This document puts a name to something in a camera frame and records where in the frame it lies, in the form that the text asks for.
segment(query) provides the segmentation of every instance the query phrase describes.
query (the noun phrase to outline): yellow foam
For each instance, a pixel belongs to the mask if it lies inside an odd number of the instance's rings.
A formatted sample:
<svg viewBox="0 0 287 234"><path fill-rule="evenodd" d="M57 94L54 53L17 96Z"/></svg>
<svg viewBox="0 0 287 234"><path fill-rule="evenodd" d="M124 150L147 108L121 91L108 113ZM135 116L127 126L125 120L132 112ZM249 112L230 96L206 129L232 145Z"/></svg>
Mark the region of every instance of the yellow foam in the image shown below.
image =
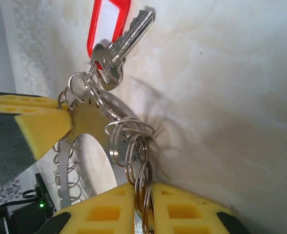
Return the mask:
<svg viewBox="0 0 287 234"><path fill-rule="evenodd" d="M58 108L58 101L49 97L29 97L19 95L0 95L0 104L16 106L32 106L42 108ZM66 103L61 105L62 109L67 110Z"/></svg>
<svg viewBox="0 0 287 234"><path fill-rule="evenodd" d="M156 183L152 187L155 234L228 234L217 212L230 210L212 201Z"/></svg>
<svg viewBox="0 0 287 234"><path fill-rule="evenodd" d="M60 234L133 234L134 187L120 185L59 211L71 217Z"/></svg>
<svg viewBox="0 0 287 234"><path fill-rule="evenodd" d="M54 109L33 107L33 106L15 106L15 105L2 105L0 104L0 113L4 114L36 114L42 112L55 111Z"/></svg>
<svg viewBox="0 0 287 234"><path fill-rule="evenodd" d="M71 115L65 110L49 110L15 116L35 160L40 159L72 128Z"/></svg>

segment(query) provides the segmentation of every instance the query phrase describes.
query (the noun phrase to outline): sponge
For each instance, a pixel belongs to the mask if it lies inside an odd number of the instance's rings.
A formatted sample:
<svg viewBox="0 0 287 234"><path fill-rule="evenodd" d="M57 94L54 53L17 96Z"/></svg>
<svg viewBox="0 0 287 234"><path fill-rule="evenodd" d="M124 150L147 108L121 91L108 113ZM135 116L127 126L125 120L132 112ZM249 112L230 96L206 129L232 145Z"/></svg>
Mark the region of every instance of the sponge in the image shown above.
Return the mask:
<svg viewBox="0 0 287 234"><path fill-rule="evenodd" d="M71 218L60 234L132 234L135 230L134 187L129 183L120 185L55 215L64 212L70 213Z"/></svg>
<svg viewBox="0 0 287 234"><path fill-rule="evenodd" d="M40 159L71 128L65 110L0 104L0 187Z"/></svg>
<svg viewBox="0 0 287 234"><path fill-rule="evenodd" d="M0 104L4 105L18 105L18 106L33 106L42 108L58 108L58 101L42 96L25 95L25 94L11 94L11 93L0 93ZM66 103L61 105L63 110L67 110Z"/></svg>
<svg viewBox="0 0 287 234"><path fill-rule="evenodd" d="M153 184L152 190L155 234L231 233L218 217L218 213L231 216L229 209L161 183Z"/></svg>

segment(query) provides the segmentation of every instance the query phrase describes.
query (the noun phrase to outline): cable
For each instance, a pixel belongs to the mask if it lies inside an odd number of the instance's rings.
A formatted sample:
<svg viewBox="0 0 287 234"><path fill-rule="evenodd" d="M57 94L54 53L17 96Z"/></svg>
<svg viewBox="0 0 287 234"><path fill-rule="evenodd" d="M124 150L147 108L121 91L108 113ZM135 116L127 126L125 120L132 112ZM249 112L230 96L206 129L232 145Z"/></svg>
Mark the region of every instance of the cable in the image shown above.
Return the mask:
<svg viewBox="0 0 287 234"><path fill-rule="evenodd" d="M3 204L0 205L0 207L15 206L15 205L31 203L31 202L38 201L39 198L40 198L40 196L38 195L36 189L31 189L31 190L27 190L27 191L23 192L22 193L22 197L26 198L26 199L25 200L10 201L10 202L7 202L7 203L3 203Z"/></svg>

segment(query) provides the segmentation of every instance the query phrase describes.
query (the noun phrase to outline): key tag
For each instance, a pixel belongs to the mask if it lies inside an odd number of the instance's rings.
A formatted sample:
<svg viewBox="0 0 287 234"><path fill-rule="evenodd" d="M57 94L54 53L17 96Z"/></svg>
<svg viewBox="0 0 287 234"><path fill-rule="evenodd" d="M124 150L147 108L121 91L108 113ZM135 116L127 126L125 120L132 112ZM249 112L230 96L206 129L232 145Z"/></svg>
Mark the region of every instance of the key tag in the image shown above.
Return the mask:
<svg viewBox="0 0 287 234"><path fill-rule="evenodd" d="M130 0L95 0L87 38L89 57L97 43L108 46L122 35L129 8Z"/></svg>

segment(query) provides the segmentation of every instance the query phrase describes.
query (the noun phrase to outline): key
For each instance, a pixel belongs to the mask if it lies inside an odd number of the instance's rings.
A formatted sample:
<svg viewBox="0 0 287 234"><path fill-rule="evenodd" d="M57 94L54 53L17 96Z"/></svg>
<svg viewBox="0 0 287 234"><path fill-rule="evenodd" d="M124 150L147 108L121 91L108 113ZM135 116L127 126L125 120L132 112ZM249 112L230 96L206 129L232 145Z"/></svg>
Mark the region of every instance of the key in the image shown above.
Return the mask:
<svg viewBox="0 0 287 234"><path fill-rule="evenodd" d="M136 45L136 43L146 34L154 22L153 11L139 11L139 14L130 24L129 31L119 37L108 47L98 43L92 53L91 64L98 63L104 72L106 80L96 69L97 77L106 91L119 86L123 79L122 65L125 56Z"/></svg>

